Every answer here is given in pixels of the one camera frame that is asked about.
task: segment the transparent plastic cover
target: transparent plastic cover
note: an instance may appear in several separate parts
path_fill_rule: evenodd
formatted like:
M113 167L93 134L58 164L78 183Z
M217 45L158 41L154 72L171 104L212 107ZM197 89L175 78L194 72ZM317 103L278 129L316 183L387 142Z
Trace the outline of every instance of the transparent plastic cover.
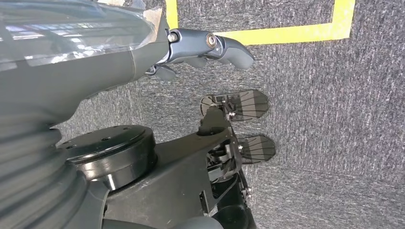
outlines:
M161 8L88 0L0 1L0 71L138 49L155 42Z

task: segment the circular black disc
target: circular black disc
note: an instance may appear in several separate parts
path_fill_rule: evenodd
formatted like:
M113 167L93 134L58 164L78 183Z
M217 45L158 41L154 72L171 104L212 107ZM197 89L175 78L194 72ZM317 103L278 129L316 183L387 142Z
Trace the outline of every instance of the circular black disc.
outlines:
M150 128L119 125L93 131L58 148L66 149L68 160L88 180L102 180L112 190L146 173L156 162L155 139Z

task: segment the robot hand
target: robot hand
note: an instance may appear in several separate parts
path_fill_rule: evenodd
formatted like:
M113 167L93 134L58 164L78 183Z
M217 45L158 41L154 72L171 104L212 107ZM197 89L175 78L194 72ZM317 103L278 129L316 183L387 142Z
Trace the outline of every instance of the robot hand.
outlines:
M146 75L156 75L170 80L176 75L168 63L185 62L195 68L204 67L208 60L232 64L238 69L248 69L253 55L240 42L208 31L174 29L168 32L169 50L162 60L152 66Z

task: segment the yellow tape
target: yellow tape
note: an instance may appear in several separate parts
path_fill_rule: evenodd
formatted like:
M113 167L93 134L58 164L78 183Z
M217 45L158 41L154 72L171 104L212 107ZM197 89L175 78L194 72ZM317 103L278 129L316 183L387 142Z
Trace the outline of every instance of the yellow tape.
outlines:
M355 0L335 0L332 23L283 28L216 32L244 45L319 42L349 38ZM170 28L178 27L177 1L166 0Z
M177 18L177 0L166 0L166 19L169 28L176 29L179 27Z

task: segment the bolt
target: bolt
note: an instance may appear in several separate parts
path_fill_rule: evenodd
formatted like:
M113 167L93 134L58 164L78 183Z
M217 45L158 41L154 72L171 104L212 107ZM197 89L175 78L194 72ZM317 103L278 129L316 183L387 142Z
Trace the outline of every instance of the bolt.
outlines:
M179 37L177 36L177 34L171 33L167 35L167 40L169 40L169 42L176 42L179 40Z
M207 34L207 45L208 45L208 47L210 47L212 49L215 48L216 38L215 38L214 34L212 34L212 33Z

